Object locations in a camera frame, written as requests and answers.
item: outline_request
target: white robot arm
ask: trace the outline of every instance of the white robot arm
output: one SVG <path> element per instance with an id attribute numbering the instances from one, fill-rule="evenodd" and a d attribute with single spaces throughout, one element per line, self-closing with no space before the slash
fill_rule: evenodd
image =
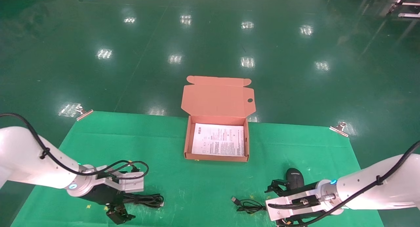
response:
<path id="1" fill-rule="evenodd" d="M 265 201 L 270 219 L 279 226 L 307 226 L 344 209 L 420 208 L 420 155 L 413 154 L 415 143 L 403 155 L 380 161 L 338 180 L 303 184 L 297 169 L 289 169 L 287 181 L 273 180 L 267 192 L 278 198 Z M 315 217 L 303 222 L 303 218 Z"/>
<path id="2" fill-rule="evenodd" d="M 163 205 L 160 194 L 132 194 L 144 190 L 143 177 L 149 167 L 143 161 L 117 161 L 110 166 L 81 165 L 69 158 L 43 137 L 37 135 L 29 122 L 20 115 L 7 113 L 21 119 L 22 127 L 0 128 L 0 188 L 7 180 L 52 188 L 66 189 L 73 197 L 106 205 L 106 215 L 116 224 L 135 218 L 125 209 L 125 203 L 143 204 L 159 208 Z M 134 164 L 146 166 L 140 172 Z M 131 167 L 131 172 L 119 171 Z"/>

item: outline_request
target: green cloth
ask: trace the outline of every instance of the green cloth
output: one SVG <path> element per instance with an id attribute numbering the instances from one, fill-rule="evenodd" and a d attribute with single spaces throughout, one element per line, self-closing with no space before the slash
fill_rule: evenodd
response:
<path id="1" fill-rule="evenodd" d="M 277 197 L 264 191 L 272 179 L 284 179 L 290 167 L 303 173 L 306 184 L 360 169 L 348 138 L 325 127 L 285 124 L 249 124 L 248 163 L 186 160 L 186 124 L 186 118 L 96 111 L 75 123 L 60 149 L 82 164 L 101 166 L 121 159 L 149 164 L 144 194 L 162 194 L 165 206 L 126 205 L 136 215 L 126 227 L 274 227 L 266 212 L 236 212 L 231 197 L 261 203 Z M 104 206 L 65 190 L 37 186 L 12 226 L 113 226 L 105 212 Z M 376 210 L 345 210 L 312 226 L 383 224 Z"/>

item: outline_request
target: box lid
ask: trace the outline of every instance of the box lid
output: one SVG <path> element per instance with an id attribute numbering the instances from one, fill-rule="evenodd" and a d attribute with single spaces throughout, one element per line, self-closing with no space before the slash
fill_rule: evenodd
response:
<path id="1" fill-rule="evenodd" d="M 255 112 L 251 79 L 188 76 L 181 108 L 192 116 L 240 117 Z"/>

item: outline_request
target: usb connector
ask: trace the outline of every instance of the usb connector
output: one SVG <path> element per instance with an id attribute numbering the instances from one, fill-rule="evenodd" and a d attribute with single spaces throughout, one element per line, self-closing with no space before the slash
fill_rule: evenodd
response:
<path id="1" fill-rule="evenodd" d="M 235 205 L 237 205 L 237 206 L 240 206 L 241 205 L 240 200 L 236 199 L 236 197 L 232 197 L 231 200 L 232 200 L 233 203 L 235 203 Z"/>

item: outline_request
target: cardboard box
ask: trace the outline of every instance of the cardboard box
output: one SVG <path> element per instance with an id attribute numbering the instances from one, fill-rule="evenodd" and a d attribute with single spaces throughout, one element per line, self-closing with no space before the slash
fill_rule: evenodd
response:
<path id="1" fill-rule="evenodd" d="M 251 79 L 188 76 L 192 85 L 184 86 L 181 108 L 190 114 L 184 155 L 189 160 L 239 161 L 249 158 L 249 130 L 246 117 L 255 112 L 254 89 L 246 88 Z M 195 124 L 243 126 L 243 157 L 192 154 Z"/>

